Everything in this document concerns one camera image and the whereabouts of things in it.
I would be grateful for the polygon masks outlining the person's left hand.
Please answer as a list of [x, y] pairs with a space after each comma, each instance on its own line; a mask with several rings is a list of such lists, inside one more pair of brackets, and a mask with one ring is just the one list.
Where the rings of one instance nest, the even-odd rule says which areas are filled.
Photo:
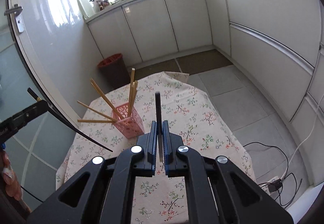
[[5, 191], [7, 195], [17, 201], [20, 201], [22, 197], [21, 185], [18, 182], [16, 173], [11, 166], [9, 156], [4, 150], [1, 151], [1, 165], [3, 167], [1, 174], [3, 180], [5, 181]]

